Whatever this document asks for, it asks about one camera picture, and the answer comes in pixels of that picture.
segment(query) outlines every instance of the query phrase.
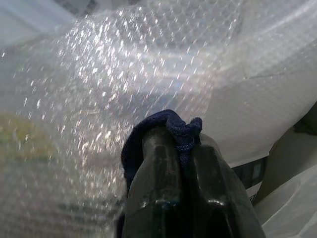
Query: bubble wrap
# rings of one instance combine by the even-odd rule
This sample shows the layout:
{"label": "bubble wrap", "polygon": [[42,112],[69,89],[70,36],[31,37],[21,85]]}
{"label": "bubble wrap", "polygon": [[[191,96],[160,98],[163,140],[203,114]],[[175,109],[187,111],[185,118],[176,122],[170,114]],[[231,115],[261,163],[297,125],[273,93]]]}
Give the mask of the bubble wrap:
{"label": "bubble wrap", "polygon": [[[3,50],[0,148],[31,155],[1,158],[0,236],[113,237],[125,197],[119,155],[132,126],[167,108],[187,120],[205,114],[240,6],[144,1]],[[56,154],[35,152],[28,138],[37,134],[22,130],[30,123]]]}
{"label": "bubble wrap", "polygon": [[[1,160],[0,236],[113,237],[120,150],[157,111],[202,117],[231,166],[266,156],[317,99],[316,18],[315,0],[144,0],[1,51],[1,114],[57,152]],[[32,155],[21,127],[10,148]]]}

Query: clear plastic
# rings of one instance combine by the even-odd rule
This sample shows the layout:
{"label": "clear plastic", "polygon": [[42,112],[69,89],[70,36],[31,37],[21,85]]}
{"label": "clear plastic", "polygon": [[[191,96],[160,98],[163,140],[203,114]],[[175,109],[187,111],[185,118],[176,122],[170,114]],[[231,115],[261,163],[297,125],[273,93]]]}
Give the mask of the clear plastic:
{"label": "clear plastic", "polygon": [[315,238],[317,166],[272,192],[256,207],[267,238]]}
{"label": "clear plastic", "polygon": [[317,99],[316,39],[315,0],[144,0],[2,50],[0,235],[112,237],[122,145],[160,110],[266,156]]}

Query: white surface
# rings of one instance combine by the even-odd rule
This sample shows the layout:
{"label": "white surface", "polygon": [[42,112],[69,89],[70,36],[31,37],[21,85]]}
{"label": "white surface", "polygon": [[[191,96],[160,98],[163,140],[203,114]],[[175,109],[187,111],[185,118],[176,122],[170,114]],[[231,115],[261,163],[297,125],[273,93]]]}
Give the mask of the white surface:
{"label": "white surface", "polygon": [[74,20],[52,0],[0,0],[0,48],[53,33]]}
{"label": "white surface", "polygon": [[316,238],[317,166],[283,184],[255,211],[267,238]]}

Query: shiny black plastic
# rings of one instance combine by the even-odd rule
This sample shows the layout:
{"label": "shiny black plastic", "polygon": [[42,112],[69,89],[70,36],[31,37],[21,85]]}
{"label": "shiny black plastic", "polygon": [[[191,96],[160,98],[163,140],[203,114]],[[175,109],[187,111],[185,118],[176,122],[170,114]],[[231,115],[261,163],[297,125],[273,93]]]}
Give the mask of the shiny black plastic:
{"label": "shiny black plastic", "polygon": [[131,184],[123,238],[265,238],[244,186],[215,142],[201,135],[201,143],[181,170],[165,128],[144,136],[144,161]]}

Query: blue knit fabric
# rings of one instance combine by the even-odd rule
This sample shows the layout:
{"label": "blue knit fabric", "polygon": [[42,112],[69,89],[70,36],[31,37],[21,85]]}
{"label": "blue knit fabric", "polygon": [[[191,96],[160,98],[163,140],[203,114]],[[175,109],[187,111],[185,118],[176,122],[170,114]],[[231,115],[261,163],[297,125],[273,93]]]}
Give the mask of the blue knit fabric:
{"label": "blue knit fabric", "polygon": [[199,135],[202,125],[203,121],[200,118],[194,118],[189,124],[186,124],[172,110],[155,113],[136,125],[121,153],[127,191],[129,192],[134,175],[143,162],[142,138],[147,131],[155,127],[166,126],[177,144],[176,149],[181,166],[185,168],[188,165],[191,149],[195,144],[200,143]]}

